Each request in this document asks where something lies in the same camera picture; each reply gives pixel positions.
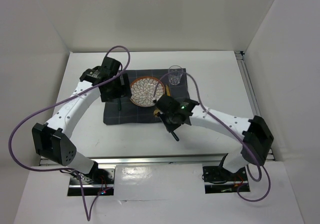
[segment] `plate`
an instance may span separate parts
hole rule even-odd
[[[155,98],[159,99],[165,93],[165,86],[157,78],[152,76],[143,76],[134,80],[131,85],[132,96],[130,100],[139,107],[152,107],[154,106],[154,93]]]

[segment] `glass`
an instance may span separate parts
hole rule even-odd
[[[169,83],[171,85],[178,85],[181,81],[182,74],[184,73],[182,67],[178,65],[172,65],[169,67],[168,72]]]

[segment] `checkered cloth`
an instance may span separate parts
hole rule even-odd
[[[127,70],[129,81],[132,83],[140,77],[155,77],[160,79],[164,74],[168,73],[168,69],[153,70]],[[171,96],[181,102],[185,98],[189,98],[187,77],[182,76],[178,85],[171,85],[168,76],[164,77],[161,82],[164,87],[168,85]],[[159,123],[160,118],[154,117],[155,106],[141,107],[133,104],[128,97],[121,98],[121,110],[118,108],[118,99],[113,102],[106,102],[103,112],[103,122],[107,125],[118,125],[125,123]]]

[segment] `leaf pattern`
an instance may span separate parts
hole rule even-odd
[[[154,106],[154,93],[155,98],[157,99],[159,99],[165,93],[165,89],[161,82],[155,92],[155,88],[158,82],[158,79],[152,77],[141,78],[135,81],[131,85],[131,101],[134,104],[142,107]]]

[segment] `plate with orange rim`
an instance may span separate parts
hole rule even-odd
[[[131,83],[130,88],[132,93],[130,100],[137,106],[144,108],[154,106],[154,99],[159,99],[165,94],[164,84],[153,76],[143,76],[135,79]]]

